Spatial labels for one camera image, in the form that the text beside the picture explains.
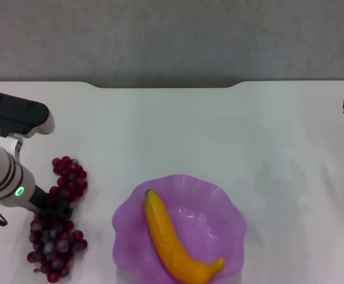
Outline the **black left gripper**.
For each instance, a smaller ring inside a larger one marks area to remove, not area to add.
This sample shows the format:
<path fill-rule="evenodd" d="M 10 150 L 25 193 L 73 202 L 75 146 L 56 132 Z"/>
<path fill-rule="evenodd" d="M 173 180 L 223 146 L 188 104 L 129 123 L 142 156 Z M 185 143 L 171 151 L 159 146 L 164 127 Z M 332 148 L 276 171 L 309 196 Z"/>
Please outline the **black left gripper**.
<path fill-rule="evenodd" d="M 43 212 L 66 220 L 71 219 L 73 213 L 70 203 L 51 196 L 38 186 L 35 186 L 34 192 L 27 202 L 26 209 L 31 212 Z"/>

